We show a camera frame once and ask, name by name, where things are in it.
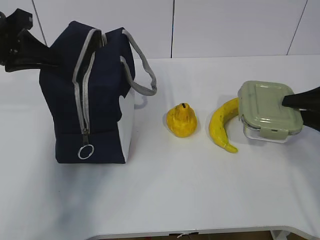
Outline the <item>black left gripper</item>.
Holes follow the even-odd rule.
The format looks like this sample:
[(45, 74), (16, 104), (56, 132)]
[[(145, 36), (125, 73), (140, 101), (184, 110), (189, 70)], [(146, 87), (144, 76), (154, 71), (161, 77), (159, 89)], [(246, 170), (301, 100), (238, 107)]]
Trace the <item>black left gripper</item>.
[[(0, 12), (0, 64), (7, 73), (21, 70), (57, 67), (60, 56), (36, 39), (28, 30), (33, 14), (17, 8), (11, 15)], [(9, 59), (18, 42), (18, 57)]]

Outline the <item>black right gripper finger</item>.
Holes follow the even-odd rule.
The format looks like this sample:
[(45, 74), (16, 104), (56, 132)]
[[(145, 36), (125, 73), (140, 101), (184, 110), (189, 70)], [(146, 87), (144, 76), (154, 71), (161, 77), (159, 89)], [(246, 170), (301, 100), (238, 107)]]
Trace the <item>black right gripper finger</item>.
[(300, 114), (303, 124), (320, 132), (320, 111), (319, 110), (305, 110), (301, 109)]
[(287, 95), (283, 98), (282, 105), (294, 109), (320, 112), (320, 87), (309, 91)]

